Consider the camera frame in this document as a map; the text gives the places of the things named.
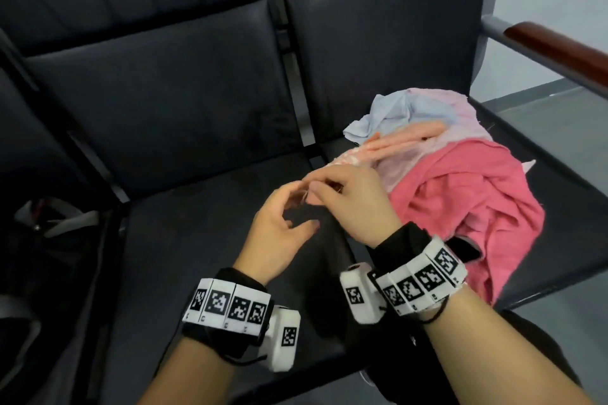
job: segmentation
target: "person's left hand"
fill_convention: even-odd
[[[294,181],[276,189],[255,214],[247,240],[232,267],[267,285],[285,271],[306,240],[318,230],[317,220],[298,227],[283,219],[283,211],[301,193],[303,183]]]

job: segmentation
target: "pile of clothes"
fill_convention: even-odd
[[[478,250],[467,283],[496,303],[542,231],[545,213],[525,178],[535,162],[522,164],[493,142],[466,96],[449,90],[377,95],[344,136],[359,146],[331,164],[372,166],[404,224]]]

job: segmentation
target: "light blue cloth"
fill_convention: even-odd
[[[409,90],[400,90],[386,96],[377,94],[370,113],[348,125],[344,136],[356,144],[363,144],[376,132],[385,136],[416,122],[441,120],[452,125],[457,119],[451,106]]]

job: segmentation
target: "person's right hand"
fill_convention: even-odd
[[[401,226],[376,170],[328,165],[302,180],[355,240],[376,248]],[[336,192],[326,182],[343,186]]]

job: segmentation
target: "forearm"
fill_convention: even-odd
[[[462,405],[592,403],[468,286],[425,328]]]
[[[234,367],[211,348],[183,338],[138,404],[223,404],[233,374]]]

